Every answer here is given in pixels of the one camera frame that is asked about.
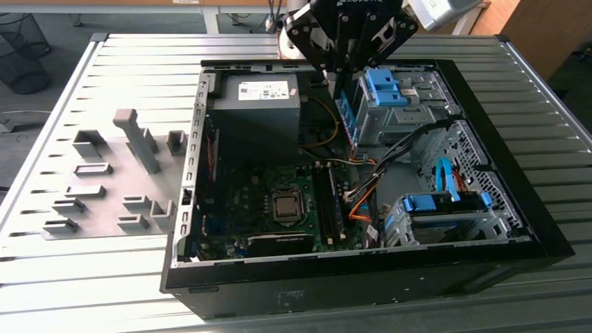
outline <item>floor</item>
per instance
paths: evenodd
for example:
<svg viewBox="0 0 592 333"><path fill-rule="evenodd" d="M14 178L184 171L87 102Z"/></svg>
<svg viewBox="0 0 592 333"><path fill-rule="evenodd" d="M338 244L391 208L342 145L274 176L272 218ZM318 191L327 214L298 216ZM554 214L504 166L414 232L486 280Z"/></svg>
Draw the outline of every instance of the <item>floor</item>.
<svg viewBox="0 0 592 333"><path fill-rule="evenodd" d="M52 110L94 33L206 33L204 19L194 14L88 14L83 15L84 25L78 28L71 26L67 14L39 14L35 17L54 48L42 59L52 83L43 92L30 96L16 95L0 85L0 112ZM242 25L234 26L231 17L220 15L220 32L263 32L264 18L266 15L252 14L240 18ZM592 62L580 62L578 57L571 57L550 84L564 95L564 102L584 125L592 128L592 112L588 112L592 108ZM11 114L19 127L12 133L0 134L0 186L11 185L46 118L47 115L42 113ZM4 195L0 191L0 202Z"/></svg>

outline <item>table leg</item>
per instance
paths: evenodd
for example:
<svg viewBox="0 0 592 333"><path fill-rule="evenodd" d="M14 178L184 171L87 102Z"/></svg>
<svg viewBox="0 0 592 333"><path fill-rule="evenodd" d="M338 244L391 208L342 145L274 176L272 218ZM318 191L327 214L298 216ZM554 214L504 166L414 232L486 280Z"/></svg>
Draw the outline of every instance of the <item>table leg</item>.
<svg viewBox="0 0 592 333"><path fill-rule="evenodd" d="M207 33L220 34L218 6L204 6L202 13L204 15Z"/></svg>

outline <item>side panel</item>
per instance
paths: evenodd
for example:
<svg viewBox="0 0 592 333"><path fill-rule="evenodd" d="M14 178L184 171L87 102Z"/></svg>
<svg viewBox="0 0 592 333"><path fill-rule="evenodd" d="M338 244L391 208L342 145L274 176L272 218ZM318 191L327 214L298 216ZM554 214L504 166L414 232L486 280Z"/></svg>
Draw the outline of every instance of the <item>side panel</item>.
<svg viewBox="0 0 592 333"><path fill-rule="evenodd" d="M406 302L467 293L464 286L475 292L520 270L508 264L480 263L171 291L203 319L214 319ZM480 284L467 284L478 277L483 277Z"/></svg>

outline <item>white desk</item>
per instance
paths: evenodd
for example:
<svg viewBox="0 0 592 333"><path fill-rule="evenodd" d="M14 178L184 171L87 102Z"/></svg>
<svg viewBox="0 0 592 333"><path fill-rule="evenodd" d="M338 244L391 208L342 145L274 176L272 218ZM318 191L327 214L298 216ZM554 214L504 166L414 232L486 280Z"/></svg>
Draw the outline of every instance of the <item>white desk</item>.
<svg viewBox="0 0 592 333"><path fill-rule="evenodd" d="M130 5L64 5L64 4L35 4L23 5L18 1L11 0L16 4L3 4L7 0L0 1L0 12L48 12L48 13L195 13L203 14L206 21L207 33L220 33L218 16L220 14L268 14L270 6L130 6ZM474 28L479 13L487 8L488 3L482 3L474 8L458 21L452 35L468 35Z"/></svg>

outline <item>motherboard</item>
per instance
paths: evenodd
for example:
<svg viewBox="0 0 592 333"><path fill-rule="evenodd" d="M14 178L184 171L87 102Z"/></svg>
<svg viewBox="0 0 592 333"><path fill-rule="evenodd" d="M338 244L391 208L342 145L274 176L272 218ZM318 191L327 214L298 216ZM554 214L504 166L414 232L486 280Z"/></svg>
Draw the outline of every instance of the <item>motherboard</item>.
<svg viewBox="0 0 592 333"><path fill-rule="evenodd" d="M362 248L364 226L348 221L346 164L244 167L220 171L206 198L198 256L203 260Z"/></svg>

